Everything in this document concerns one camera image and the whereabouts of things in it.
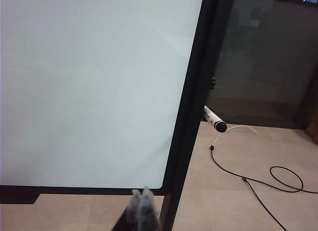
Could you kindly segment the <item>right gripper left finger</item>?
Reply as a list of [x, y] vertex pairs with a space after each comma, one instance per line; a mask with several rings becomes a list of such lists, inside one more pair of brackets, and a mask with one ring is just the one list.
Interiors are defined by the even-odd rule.
[[133, 196], [131, 197], [128, 206], [120, 216], [116, 223], [117, 231], [136, 231], [137, 230], [137, 216], [138, 206], [141, 201], [141, 193], [139, 190], [132, 190]]

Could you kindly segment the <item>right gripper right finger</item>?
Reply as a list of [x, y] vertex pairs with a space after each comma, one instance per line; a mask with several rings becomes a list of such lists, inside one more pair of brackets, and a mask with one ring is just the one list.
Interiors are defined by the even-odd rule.
[[158, 213], [154, 203], [152, 191], [145, 187], [141, 194], [140, 203], [137, 212], [137, 230], [138, 231], [160, 231], [161, 226]]

